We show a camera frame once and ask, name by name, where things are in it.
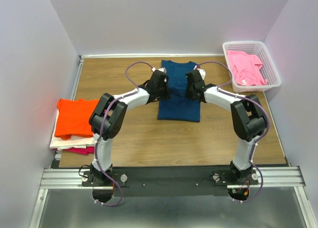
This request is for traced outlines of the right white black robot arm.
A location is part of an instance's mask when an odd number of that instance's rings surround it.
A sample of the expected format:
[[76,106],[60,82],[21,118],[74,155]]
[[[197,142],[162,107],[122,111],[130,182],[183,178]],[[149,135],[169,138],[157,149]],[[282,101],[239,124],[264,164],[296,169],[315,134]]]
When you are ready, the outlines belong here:
[[201,70],[186,73],[185,97],[199,102],[218,105],[231,112],[238,147],[230,163],[227,179],[234,184],[242,183],[252,170],[252,161],[257,143],[269,130],[269,116],[256,95],[244,96],[205,84]]

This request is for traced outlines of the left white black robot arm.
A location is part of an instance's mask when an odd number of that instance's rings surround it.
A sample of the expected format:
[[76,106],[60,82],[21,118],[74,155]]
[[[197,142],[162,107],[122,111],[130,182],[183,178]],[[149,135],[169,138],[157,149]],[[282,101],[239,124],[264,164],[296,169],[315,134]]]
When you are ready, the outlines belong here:
[[89,124],[95,139],[90,172],[100,186],[115,183],[110,172],[112,143],[122,127],[126,112],[137,106],[171,98],[166,69],[153,68],[152,72],[149,80],[129,92],[103,94],[90,116]]

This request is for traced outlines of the navy blue printed t-shirt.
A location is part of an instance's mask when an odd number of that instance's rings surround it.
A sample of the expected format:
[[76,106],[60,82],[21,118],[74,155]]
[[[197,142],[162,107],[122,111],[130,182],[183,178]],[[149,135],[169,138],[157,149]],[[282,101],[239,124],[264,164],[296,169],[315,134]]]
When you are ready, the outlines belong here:
[[166,69],[171,98],[159,102],[158,119],[199,122],[200,102],[185,97],[186,73],[196,66],[195,62],[176,63],[162,60],[161,66]]

